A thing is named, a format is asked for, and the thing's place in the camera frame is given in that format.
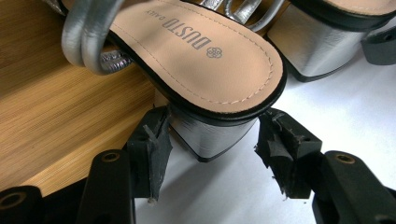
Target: tan insole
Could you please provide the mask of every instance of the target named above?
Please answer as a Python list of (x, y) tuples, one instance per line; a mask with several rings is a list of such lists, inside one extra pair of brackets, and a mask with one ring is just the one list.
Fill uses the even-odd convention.
[(259, 105), (282, 77), (278, 53), (261, 36), (189, 3), (127, 1), (110, 29), (170, 88), (216, 113)]
[(396, 0), (325, 0), (344, 11), (380, 16), (396, 10)]

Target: metallic strap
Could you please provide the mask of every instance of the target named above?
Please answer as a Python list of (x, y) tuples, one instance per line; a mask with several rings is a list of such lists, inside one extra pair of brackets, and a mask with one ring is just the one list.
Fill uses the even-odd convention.
[(66, 59), (107, 75), (120, 71), (133, 60), (121, 50), (102, 53), (111, 23), (123, 0), (79, 0), (70, 9), (62, 36)]
[(65, 16), (65, 13), (62, 10), (61, 4), (58, 0), (43, 0), (43, 2), (47, 3), (57, 13)]
[[(247, 28), (253, 32), (260, 31), (260, 29), (264, 28), (274, 18), (284, 1), (285, 0), (275, 0), (262, 18)], [(245, 24), (259, 6), (260, 2), (261, 0), (245, 0), (235, 12), (232, 12), (233, 0), (225, 0), (224, 13), (227, 17), (241, 24)]]
[(212, 9), (212, 10), (217, 10), (223, 0), (204, 0), (201, 2), (201, 6)]

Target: shoe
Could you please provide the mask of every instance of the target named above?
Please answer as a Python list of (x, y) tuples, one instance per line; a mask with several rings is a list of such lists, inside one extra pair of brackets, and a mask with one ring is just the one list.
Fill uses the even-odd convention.
[[(205, 7), (177, 0), (58, 4), (70, 9), (63, 33), (70, 63), (105, 75), (135, 62), (170, 102), (173, 117), (197, 121), (204, 129), (218, 127), (212, 133), (225, 127), (238, 132), (224, 132), (222, 136), (232, 136), (233, 143), (198, 155), (201, 161), (210, 161), (234, 145), (284, 89), (286, 71), (276, 49)], [(101, 53), (106, 38), (121, 50)]]
[[(310, 82), (342, 69), (361, 41), (395, 16), (396, 1), (291, 0), (267, 37), (285, 58), (289, 73)], [(377, 58), (391, 63), (394, 51), (389, 57), (384, 52)]]

